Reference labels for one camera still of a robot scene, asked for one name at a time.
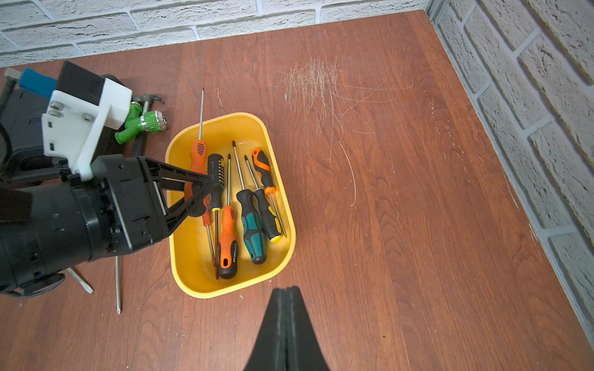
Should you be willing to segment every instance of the yellow tray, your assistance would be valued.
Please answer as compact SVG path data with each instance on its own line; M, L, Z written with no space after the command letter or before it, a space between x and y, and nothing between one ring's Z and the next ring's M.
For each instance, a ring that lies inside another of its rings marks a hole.
M184 169L190 168L190 146L198 139L198 124L184 129L169 144L165 154L165 162ZM241 163L246 188L255 190L254 182L249 175L244 155L251 163L251 151L261 147L268 155L274 184L277 187L275 201L279 209L279 217L287 233L276 242L267 240L268 257L265 263L256 265L249 258L244 244L244 231L241 218L235 223L235 236L239 243L238 272L230 280L215 279L214 268L210 263L210 248L206 228L202 218L188 217L169 237L171 249L171 269L175 281L188 295L206 299L231 291L239 290L255 283L268 280L278 274L289 262L295 248L295 225L285 194L285 187L280 178L274 151L270 144L268 132L262 120L249 113L232 113L203 122L202 139L207 144L207 153L219 153L227 166L227 155L231 154L231 204L241 215L241 205L235 195L241 190L237 164L233 155L231 142L237 143L237 152ZM167 203L173 205L183 197L183 192L167 191ZM227 189L223 192L223 205L227 204ZM214 242L214 226L211 227Z

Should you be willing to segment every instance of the loose screwdriver on table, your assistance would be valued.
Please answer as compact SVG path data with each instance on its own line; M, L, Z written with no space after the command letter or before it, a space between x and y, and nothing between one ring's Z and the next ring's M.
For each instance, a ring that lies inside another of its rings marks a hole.
M266 261L266 236L262 230L260 216L254 207L254 193L245 189L244 176L241 174L241 165L237 157L237 148L233 141L233 152L237 162L241 191L237 193L237 201L241 204L241 222L244 225L244 242L248 248L249 256L254 264L262 264Z
M256 200L258 200L258 210L260 210L260 218L262 219L264 233L271 242L275 242L280 239L279 219L276 217L276 214L272 211L272 207L270 207L270 204L266 199L266 194L264 194L264 190L260 188L260 186L258 186L258 182L256 181L256 177L254 176L252 167L249 164L248 156L244 156L244 159L246 165L248 166L249 174L252 176L252 180L256 185L254 196L256 197Z
M264 193L270 195L270 198L272 199L274 212L279 218L280 230L286 237L287 233L285 232L283 223L280 221L279 210L276 208L276 202L274 201L276 187L274 186L272 175L270 174L270 162L268 162L268 157L266 157L266 153L264 153L262 148L256 148L252 151L252 162L254 163L254 168L258 175L260 175L260 180L262 180L262 184L264 185Z
M226 280L237 274L239 245L235 238L235 208L231 206L231 153L227 156L227 206L223 208L223 232L217 246L219 276Z

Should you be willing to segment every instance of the flathead screwdriver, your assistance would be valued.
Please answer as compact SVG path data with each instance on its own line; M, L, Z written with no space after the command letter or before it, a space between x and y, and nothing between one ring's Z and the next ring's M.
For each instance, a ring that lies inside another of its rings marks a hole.
M260 216L254 207L254 193L245 189L244 176L241 174L241 165L237 156L237 147L233 141L233 152L237 162L241 191L237 193L237 201L241 204L241 222L244 225L244 242L248 249L249 256L254 264L262 264L266 261L266 236L262 230Z
M264 190L260 188L258 182L256 181L256 177L254 176L254 172L252 171L252 167L249 164L248 156L244 156L245 163L248 166L249 174L252 176L252 180L256 185L256 190L254 191L254 196L256 200L258 200L258 210L260 211L260 218L262 218L262 226L264 227L264 233L266 237L271 242L275 242L280 239L280 222L279 219L276 217L275 213L272 211L272 207L268 203L266 199L266 194Z

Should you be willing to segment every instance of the teal screwdriver handle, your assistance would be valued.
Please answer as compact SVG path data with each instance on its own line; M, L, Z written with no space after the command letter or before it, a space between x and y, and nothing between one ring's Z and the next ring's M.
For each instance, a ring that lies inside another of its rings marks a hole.
M254 193L249 189L237 192L241 204L241 222L244 225L244 242L254 264L266 261L266 236L262 231L260 217L254 207Z

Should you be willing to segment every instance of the wooden table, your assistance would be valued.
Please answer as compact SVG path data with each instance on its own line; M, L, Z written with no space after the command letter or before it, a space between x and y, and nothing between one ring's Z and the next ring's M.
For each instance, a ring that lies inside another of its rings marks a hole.
M340 71L322 125L320 102L290 106L282 83L316 60ZM113 259L80 264L91 296L67 277L41 297L0 299L0 369L242 369L272 289L287 286L300 286L333 370L594 369L422 11L74 62L165 97L170 129L148 136L158 160L196 122L203 86L206 119L260 117L295 254L271 281L199 300L175 283L164 241L123 258L120 316ZM60 66L32 65L53 77Z

